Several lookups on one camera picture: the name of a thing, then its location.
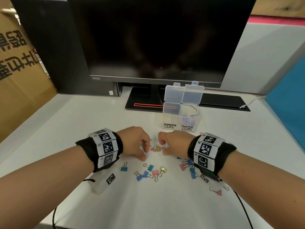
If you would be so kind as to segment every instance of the finger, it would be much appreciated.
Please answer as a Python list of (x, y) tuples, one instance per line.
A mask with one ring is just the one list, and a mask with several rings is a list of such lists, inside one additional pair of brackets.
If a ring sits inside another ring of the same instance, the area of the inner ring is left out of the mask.
[(136, 151), (136, 153), (134, 155), (136, 156), (136, 158), (138, 158), (142, 162), (144, 162), (146, 160), (146, 155), (140, 148), (138, 148), (138, 150)]
[(167, 155), (171, 155), (172, 152), (170, 150), (170, 148), (166, 148), (164, 151), (163, 151), (163, 155), (167, 156)]
[(143, 133), (142, 133), (142, 141), (144, 143), (145, 152), (148, 152), (149, 148), (150, 148), (150, 137), (148, 136), (148, 134), (144, 130), (143, 130)]
[(167, 133), (166, 132), (159, 132), (158, 133), (158, 141), (161, 145), (164, 145), (164, 143), (167, 140)]

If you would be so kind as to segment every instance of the person's left arm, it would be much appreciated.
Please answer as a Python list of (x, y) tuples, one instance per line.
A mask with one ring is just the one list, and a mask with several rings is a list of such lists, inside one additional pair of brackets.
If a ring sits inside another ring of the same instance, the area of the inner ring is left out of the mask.
[[(150, 139), (141, 127), (118, 131), (123, 153), (141, 161)], [(54, 210), (86, 177), (95, 165), (81, 146), (26, 165), (0, 178), (0, 229), (32, 229)]]

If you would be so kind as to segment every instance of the computer case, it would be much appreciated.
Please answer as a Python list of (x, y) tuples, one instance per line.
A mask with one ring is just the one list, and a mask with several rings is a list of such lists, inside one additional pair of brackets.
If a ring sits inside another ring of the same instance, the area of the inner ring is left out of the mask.
[(59, 93), (121, 95), (121, 83), (90, 76), (67, 0), (11, 2)]

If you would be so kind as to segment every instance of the white wall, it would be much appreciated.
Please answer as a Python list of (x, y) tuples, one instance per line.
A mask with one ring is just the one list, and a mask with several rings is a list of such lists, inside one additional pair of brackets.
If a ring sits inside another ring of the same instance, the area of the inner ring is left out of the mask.
[(304, 52), (304, 26), (247, 23), (220, 90), (267, 94)]

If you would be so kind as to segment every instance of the black cable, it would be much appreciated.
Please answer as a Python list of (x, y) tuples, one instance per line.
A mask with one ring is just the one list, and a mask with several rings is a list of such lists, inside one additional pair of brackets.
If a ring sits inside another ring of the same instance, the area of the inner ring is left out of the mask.
[[(82, 182), (84, 182), (84, 181), (92, 181), (92, 182), (95, 182), (95, 180), (92, 179), (92, 178), (84, 179)], [(53, 227), (53, 229), (56, 229), (56, 228), (55, 228), (55, 222), (54, 222), (54, 221), (55, 221), (55, 212), (56, 212), (56, 209), (57, 209), (57, 208), (54, 209), (53, 217), (52, 217), (52, 227)]]
[(245, 209), (244, 204), (242, 203), (242, 200), (240, 199), (240, 197), (238, 196), (238, 194), (235, 192), (235, 190), (233, 190), (233, 191), (234, 191), (234, 193), (236, 194), (236, 196), (238, 197), (238, 200), (240, 201), (240, 203), (242, 204), (242, 207), (243, 207), (243, 209), (244, 209), (244, 211), (245, 211), (245, 213), (246, 213), (247, 219), (248, 219), (248, 221), (249, 221), (250, 227), (251, 227), (251, 229), (253, 229), (253, 226), (252, 226), (252, 223), (251, 223), (251, 221), (250, 221), (249, 215), (248, 215), (248, 213), (247, 213), (247, 211), (246, 211), (246, 209)]

